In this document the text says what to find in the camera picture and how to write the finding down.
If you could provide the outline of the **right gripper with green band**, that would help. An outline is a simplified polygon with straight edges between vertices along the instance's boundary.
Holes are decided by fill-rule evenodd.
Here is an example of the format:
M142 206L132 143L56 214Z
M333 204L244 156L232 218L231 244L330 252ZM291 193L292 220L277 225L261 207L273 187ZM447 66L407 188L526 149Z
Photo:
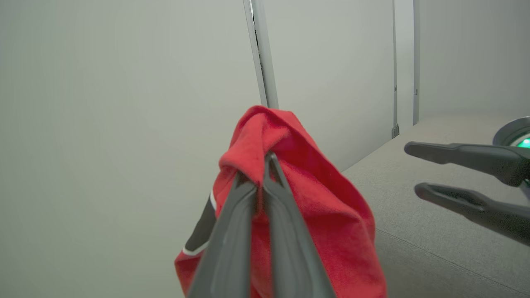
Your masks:
M456 164L496 177L505 185L519 187L530 198L530 118L513 120L496 132L492 145L409 142L408 155L437 164ZM499 202L469 189L419 183L416 195L458 213L469 221L523 245L530 245L528 206Z

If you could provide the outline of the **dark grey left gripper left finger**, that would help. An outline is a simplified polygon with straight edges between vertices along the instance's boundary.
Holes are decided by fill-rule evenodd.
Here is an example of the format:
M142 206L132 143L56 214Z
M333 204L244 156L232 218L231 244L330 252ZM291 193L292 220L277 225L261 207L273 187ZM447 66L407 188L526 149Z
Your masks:
M237 172L220 211L188 298L251 296L251 228L257 186Z

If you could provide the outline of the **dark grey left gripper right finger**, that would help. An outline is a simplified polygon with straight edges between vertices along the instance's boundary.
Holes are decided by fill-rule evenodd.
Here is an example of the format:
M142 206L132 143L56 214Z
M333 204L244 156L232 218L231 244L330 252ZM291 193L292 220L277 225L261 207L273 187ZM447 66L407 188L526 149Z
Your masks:
M269 217L273 296L335 298L329 276L273 152L265 157L263 198Z

